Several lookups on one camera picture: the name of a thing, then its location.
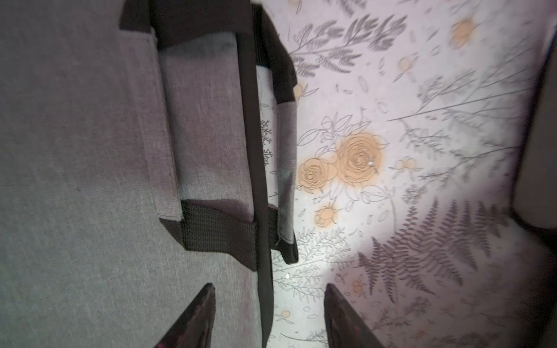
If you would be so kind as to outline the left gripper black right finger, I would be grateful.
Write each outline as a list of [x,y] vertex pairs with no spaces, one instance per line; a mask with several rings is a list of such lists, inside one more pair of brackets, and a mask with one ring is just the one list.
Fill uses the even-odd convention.
[[334,284],[326,286],[324,317],[330,348],[384,348]]

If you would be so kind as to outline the grey laptop bag with handles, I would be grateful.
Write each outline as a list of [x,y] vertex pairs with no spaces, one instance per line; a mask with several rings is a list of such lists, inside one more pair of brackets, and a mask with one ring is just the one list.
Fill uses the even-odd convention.
[[260,1],[1,3],[1,346],[265,347],[297,83]]

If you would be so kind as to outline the large grey backpack bag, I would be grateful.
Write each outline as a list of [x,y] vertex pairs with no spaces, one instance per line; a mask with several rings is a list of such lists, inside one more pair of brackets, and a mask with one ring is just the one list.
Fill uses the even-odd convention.
[[548,46],[532,101],[511,193],[515,220],[556,233],[556,39]]

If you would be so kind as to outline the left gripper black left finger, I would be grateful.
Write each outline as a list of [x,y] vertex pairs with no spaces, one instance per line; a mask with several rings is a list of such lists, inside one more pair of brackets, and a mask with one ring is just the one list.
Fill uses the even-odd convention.
[[210,348],[216,317],[216,289],[206,284],[155,348]]

